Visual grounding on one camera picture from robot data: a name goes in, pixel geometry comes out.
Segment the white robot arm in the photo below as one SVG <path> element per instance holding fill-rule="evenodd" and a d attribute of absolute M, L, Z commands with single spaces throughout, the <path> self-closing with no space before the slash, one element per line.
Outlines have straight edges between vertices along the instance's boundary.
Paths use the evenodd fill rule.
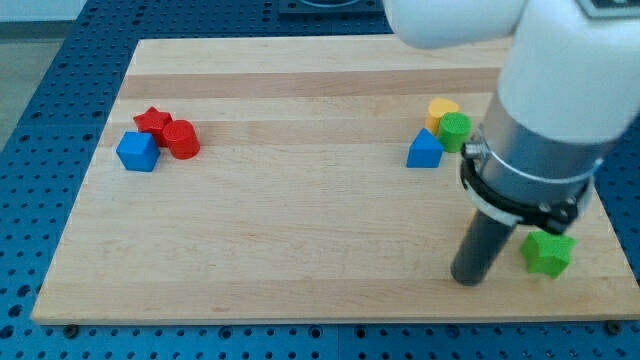
<path fill-rule="evenodd" d="M 565 232 L 594 175 L 639 111 L 634 1 L 385 0 L 393 32 L 415 48 L 511 36 L 485 118 L 461 150 L 476 214 L 451 265 L 474 286 L 518 225 Z"/>

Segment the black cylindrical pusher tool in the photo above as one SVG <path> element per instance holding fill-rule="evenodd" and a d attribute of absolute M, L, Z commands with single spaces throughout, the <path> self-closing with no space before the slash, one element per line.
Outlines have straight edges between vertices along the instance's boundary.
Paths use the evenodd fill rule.
<path fill-rule="evenodd" d="M 496 221 L 477 211 L 451 263 L 450 272 L 454 280 L 464 286 L 480 284 L 514 229 L 514 225 Z"/>

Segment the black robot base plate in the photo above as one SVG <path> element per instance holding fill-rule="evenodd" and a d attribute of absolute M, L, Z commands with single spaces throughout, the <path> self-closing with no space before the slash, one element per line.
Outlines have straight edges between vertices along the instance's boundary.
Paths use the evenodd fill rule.
<path fill-rule="evenodd" d="M 280 15 L 383 13 L 381 0 L 278 0 Z"/>

